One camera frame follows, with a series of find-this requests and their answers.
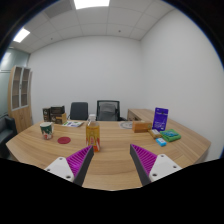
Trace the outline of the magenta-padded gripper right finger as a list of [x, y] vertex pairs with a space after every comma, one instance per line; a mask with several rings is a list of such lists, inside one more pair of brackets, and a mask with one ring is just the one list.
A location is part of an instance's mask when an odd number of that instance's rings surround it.
[[134, 144], [130, 145], [130, 155], [143, 186], [181, 170], [181, 167], [165, 154], [156, 155]]

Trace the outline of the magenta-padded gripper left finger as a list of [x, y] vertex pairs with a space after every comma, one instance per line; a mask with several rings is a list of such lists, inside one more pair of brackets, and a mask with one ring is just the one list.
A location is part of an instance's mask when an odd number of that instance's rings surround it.
[[93, 147], [87, 146], [67, 158], [58, 157], [45, 171], [82, 186], [93, 156]]

